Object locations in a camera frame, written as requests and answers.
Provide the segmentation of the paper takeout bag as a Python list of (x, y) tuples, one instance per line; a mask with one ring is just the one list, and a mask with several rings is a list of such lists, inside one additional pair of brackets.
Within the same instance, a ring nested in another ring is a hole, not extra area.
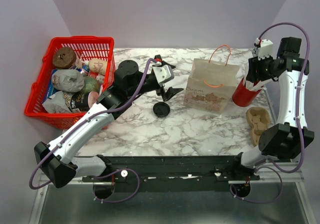
[(237, 88), (236, 75), (240, 66), (195, 58), (187, 80), (183, 105), (221, 115)]

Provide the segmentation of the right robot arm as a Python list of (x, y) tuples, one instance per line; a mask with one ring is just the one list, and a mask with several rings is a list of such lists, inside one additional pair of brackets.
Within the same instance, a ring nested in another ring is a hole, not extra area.
[(255, 40), (245, 79), (255, 87), (263, 81), (277, 81), (280, 85), (280, 108), (275, 125), (262, 132), (257, 147), (242, 153), (241, 162), (230, 167), (234, 179), (243, 179), (248, 174), (248, 168), (265, 161), (302, 156), (314, 140), (315, 134), (308, 129), (304, 113), (310, 62), (308, 57), (300, 57), (301, 42), (299, 38), (283, 38), (276, 58), (273, 58), (272, 41)]

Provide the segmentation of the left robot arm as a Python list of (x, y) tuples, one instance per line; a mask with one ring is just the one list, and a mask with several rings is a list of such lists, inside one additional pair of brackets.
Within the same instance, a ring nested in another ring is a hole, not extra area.
[(79, 121), (48, 144), (39, 142), (34, 147), (36, 169), (40, 169), (56, 188), (64, 187), (75, 177), (95, 176), (99, 181), (108, 180), (111, 169), (105, 157), (76, 157), (77, 152), (142, 94), (155, 91), (163, 101), (168, 101), (181, 92), (181, 88), (166, 90), (164, 86), (174, 79), (174, 68), (160, 55), (148, 59), (143, 72), (139, 71), (135, 61), (122, 61), (115, 70), (112, 85), (102, 92)]

